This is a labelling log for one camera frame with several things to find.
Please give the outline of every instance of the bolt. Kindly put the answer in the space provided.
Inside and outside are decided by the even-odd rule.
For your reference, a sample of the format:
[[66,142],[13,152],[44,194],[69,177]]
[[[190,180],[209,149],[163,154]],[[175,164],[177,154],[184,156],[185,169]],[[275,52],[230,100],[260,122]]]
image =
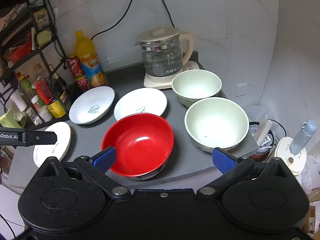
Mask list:
[[121,196],[121,195],[124,195],[128,192],[128,189],[125,188],[125,187],[114,187],[112,189],[112,193],[117,195],[117,196]]
[[168,196],[169,196],[169,194],[166,192],[160,193],[160,197],[168,197]]
[[213,195],[216,192],[216,190],[213,187],[202,187],[200,189],[200,192],[203,195]]

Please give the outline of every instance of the glass kettle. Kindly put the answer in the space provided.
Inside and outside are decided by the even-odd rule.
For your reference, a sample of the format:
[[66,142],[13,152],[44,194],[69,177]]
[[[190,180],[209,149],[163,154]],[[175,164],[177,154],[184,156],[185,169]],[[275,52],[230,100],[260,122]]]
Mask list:
[[[142,48],[146,73],[152,77],[177,74],[188,62],[193,51],[193,36],[177,28],[163,27],[141,33],[138,44]],[[187,51],[182,56],[181,40],[187,41]]]

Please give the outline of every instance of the orange juice bottle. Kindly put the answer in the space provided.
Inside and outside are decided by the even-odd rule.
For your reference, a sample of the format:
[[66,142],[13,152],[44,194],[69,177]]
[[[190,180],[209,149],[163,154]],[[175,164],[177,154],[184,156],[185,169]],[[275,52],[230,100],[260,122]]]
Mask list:
[[76,54],[92,87],[108,86],[109,82],[101,67],[94,43],[82,31],[76,32]]

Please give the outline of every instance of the blue bottle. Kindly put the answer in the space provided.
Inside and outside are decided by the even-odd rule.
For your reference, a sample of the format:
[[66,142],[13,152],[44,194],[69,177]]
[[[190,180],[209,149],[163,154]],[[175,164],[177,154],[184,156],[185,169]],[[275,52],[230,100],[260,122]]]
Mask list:
[[312,119],[308,119],[301,124],[301,129],[293,142],[290,144],[289,149],[293,155],[297,155],[307,145],[311,137],[317,130],[317,124]]

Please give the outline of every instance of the red can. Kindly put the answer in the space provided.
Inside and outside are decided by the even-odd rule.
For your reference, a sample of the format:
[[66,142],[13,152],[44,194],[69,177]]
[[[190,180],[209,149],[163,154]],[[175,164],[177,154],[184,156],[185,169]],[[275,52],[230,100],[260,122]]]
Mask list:
[[91,86],[86,76],[82,76],[79,79],[76,79],[78,86],[83,92],[88,91]]
[[85,75],[79,59],[76,57],[76,54],[71,54],[69,56],[69,59],[67,59],[67,62],[69,64],[69,68],[75,77],[78,86],[83,92],[86,92],[91,88],[89,81],[87,79],[87,76]]

